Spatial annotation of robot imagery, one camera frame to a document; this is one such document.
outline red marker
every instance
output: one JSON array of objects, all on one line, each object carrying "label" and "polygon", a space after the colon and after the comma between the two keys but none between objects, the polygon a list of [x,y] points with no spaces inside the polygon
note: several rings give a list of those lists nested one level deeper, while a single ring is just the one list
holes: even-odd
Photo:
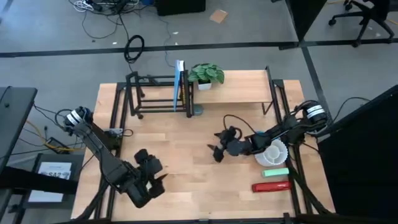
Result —
[{"label": "red marker", "polygon": [[259,183],[259,184],[253,184],[251,188],[253,192],[275,192],[275,191],[290,189],[290,182],[281,181],[281,182]]}]

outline chair wheel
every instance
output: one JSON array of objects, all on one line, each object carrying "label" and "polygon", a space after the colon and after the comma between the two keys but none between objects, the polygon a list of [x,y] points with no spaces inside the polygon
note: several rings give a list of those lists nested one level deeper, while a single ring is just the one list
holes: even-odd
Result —
[{"label": "chair wheel", "polygon": [[354,43],[352,44],[353,47],[358,47],[361,45],[361,41],[360,40],[355,40]]},{"label": "chair wheel", "polygon": [[336,19],[329,20],[329,26],[333,26],[336,24]]},{"label": "chair wheel", "polygon": [[348,5],[346,5],[346,11],[350,11],[352,8],[353,8],[353,5],[352,4],[348,4]]}]

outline wooden tabletop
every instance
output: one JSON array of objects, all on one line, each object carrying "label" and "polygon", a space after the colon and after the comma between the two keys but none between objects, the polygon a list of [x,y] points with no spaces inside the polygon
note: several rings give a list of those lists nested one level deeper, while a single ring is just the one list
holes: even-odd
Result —
[{"label": "wooden tabletop", "polygon": [[[284,82],[290,107],[293,108],[303,101],[300,82]],[[101,128],[109,127],[115,88],[116,84],[100,86],[94,122]],[[162,87],[143,88],[146,98],[159,98],[159,88]],[[159,158],[164,169],[158,175],[168,173],[164,179],[166,192],[143,208],[136,208],[126,194],[116,194],[112,220],[277,218],[282,217],[284,212],[294,216],[290,191],[251,192],[252,184],[287,180],[286,176],[263,178],[262,170],[269,168],[260,166],[254,156],[233,157],[226,153],[222,163],[217,163],[206,146],[218,143],[213,133],[223,129],[224,115],[234,114],[245,119],[255,130],[264,131],[276,125],[274,110],[269,110],[264,116],[260,103],[208,104],[204,107],[201,116],[192,118],[186,118],[183,113],[149,113],[142,120],[137,116],[127,117],[126,128],[132,129],[134,135],[123,139],[121,158],[136,166],[134,154],[143,148]],[[227,118],[226,124],[241,128],[244,136],[251,134],[250,129],[239,120]],[[317,147],[313,138],[306,138],[306,141]],[[319,155],[307,146],[302,146],[300,151],[308,187],[327,209],[334,211]],[[87,150],[85,161],[91,155]],[[93,159],[83,169],[72,218],[79,216],[94,197],[100,181],[98,166],[98,161]],[[298,194],[304,212],[300,190]],[[103,214],[107,202],[106,195]]]},{"label": "wooden tabletop", "polygon": [[210,90],[198,90],[194,85],[196,104],[203,103],[261,103],[271,102],[267,71],[225,70],[224,83],[212,83]]}]

